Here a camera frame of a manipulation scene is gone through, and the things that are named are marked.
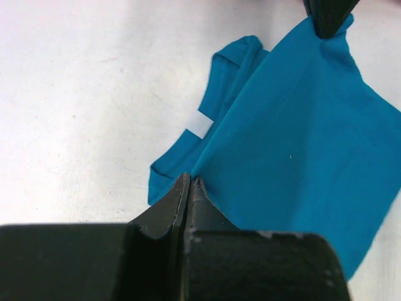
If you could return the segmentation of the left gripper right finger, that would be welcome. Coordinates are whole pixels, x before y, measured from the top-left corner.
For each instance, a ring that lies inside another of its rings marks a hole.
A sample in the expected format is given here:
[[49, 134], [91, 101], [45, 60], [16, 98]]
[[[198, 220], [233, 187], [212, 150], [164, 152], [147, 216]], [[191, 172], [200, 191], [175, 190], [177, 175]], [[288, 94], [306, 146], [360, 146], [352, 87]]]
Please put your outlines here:
[[322, 236], [244, 231], [190, 185], [184, 234], [185, 300], [350, 300], [339, 259]]

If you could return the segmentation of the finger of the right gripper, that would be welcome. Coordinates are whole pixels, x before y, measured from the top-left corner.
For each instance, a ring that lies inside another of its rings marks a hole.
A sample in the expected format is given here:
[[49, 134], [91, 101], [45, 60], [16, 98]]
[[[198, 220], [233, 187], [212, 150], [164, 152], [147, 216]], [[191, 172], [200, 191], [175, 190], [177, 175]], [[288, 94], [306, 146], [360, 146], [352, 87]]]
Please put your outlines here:
[[327, 33], [325, 29], [325, 13], [326, 13], [326, 1], [324, 0], [303, 0], [308, 16], [313, 19], [315, 33], [319, 38], [327, 39]]
[[332, 38], [360, 0], [326, 1], [325, 38]]

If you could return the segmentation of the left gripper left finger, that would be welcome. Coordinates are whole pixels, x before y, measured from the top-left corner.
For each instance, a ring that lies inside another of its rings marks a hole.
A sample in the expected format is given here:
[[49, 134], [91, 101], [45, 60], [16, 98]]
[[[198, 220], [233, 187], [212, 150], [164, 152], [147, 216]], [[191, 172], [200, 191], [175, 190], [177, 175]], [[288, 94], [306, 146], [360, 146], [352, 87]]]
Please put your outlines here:
[[1, 227], [2, 300], [178, 300], [190, 176], [128, 223]]

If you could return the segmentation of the teal blue t shirt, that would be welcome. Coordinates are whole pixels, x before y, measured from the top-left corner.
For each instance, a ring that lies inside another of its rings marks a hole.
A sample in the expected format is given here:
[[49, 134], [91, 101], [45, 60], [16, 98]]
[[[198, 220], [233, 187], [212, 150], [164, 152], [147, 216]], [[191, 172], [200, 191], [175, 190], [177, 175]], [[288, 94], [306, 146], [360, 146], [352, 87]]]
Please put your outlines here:
[[183, 173], [238, 228], [324, 236], [351, 278], [400, 191], [400, 112], [362, 79], [346, 18], [306, 18], [271, 51], [242, 37], [212, 56], [189, 126], [150, 166], [148, 203]]

